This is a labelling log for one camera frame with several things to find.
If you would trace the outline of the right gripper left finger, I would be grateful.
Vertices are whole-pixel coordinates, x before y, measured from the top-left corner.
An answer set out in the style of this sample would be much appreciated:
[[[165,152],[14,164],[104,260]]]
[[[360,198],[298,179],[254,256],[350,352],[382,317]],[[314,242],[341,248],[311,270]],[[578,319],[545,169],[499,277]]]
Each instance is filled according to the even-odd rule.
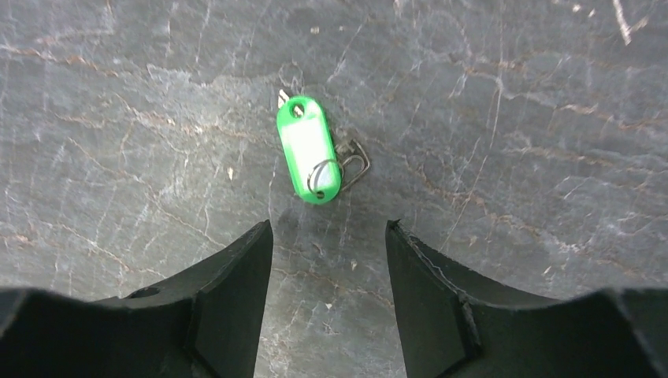
[[[271,224],[124,298],[1,290],[4,377],[252,377],[273,259]]]

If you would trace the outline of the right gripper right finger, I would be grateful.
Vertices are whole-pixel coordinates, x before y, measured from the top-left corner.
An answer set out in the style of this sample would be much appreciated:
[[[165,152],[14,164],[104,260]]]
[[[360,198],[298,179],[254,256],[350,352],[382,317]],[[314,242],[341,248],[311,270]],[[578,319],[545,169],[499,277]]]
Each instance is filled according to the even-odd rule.
[[[396,220],[387,223],[385,243],[410,377],[667,374],[662,288],[612,287],[559,300],[487,278]]]

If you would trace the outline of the green key tag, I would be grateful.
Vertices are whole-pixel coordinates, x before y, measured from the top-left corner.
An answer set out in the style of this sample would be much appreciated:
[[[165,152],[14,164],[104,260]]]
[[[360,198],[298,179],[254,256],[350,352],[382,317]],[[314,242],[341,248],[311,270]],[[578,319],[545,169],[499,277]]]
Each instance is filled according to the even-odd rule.
[[[276,114],[276,128],[295,193],[314,205],[332,201],[342,175],[321,105],[311,97],[290,97]]]

